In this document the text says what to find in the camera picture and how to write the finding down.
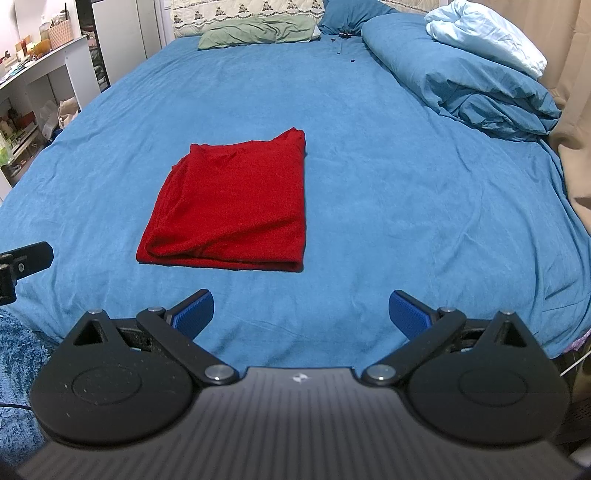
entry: wicker basket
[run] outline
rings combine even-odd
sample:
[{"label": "wicker basket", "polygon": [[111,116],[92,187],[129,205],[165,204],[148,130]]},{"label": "wicker basket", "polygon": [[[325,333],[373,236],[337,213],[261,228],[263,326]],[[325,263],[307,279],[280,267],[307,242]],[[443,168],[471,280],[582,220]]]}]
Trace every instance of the wicker basket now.
[{"label": "wicker basket", "polygon": [[51,48],[56,48],[65,45],[68,42],[74,40],[74,32],[72,31],[72,22],[65,20],[55,27],[49,29],[49,40],[51,41]]}]

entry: bottle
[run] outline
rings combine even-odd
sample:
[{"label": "bottle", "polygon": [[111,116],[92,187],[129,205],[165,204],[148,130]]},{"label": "bottle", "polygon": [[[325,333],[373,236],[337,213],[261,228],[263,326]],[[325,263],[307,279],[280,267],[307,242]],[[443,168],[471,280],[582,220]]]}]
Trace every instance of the bottle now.
[{"label": "bottle", "polygon": [[41,34],[41,41],[49,40],[49,29],[51,24],[46,20],[45,15],[41,16],[41,26],[39,27],[39,33]]},{"label": "bottle", "polygon": [[5,165],[14,160],[12,153],[12,145],[4,139],[4,135],[0,131],[0,165]]}]

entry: metal screw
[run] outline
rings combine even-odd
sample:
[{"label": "metal screw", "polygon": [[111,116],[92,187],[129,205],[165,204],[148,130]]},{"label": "metal screw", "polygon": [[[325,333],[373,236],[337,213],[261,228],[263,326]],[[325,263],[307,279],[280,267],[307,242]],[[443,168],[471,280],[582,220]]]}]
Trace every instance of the metal screw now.
[{"label": "metal screw", "polygon": [[205,369],[205,376],[210,380],[224,381],[234,374],[229,365],[210,365]]},{"label": "metal screw", "polygon": [[366,370],[368,376],[373,380],[390,380],[395,377],[396,369],[389,365],[372,365]]}]

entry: blue fuzzy rug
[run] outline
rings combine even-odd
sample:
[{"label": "blue fuzzy rug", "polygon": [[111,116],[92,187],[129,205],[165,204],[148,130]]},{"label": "blue fuzzy rug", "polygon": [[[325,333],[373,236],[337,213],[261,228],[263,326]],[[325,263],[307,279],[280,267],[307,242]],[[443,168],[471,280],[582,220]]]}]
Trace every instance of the blue fuzzy rug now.
[{"label": "blue fuzzy rug", "polygon": [[[0,310],[0,403],[29,405],[29,391],[57,345]],[[0,457],[17,465],[44,443],[32,411],[0,407]]]}]

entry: folded red cloth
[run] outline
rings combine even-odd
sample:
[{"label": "folded red cloth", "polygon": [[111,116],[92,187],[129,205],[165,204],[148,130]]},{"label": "folded red cloth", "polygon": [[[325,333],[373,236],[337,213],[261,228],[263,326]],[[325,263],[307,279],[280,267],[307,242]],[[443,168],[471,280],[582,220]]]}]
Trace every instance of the folded red cloth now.
[{"label": "folded red cloth", "polygon": [[305,147],[295,128],[268,142],[191,145],[158,194],[137,260],[301,271]]}]

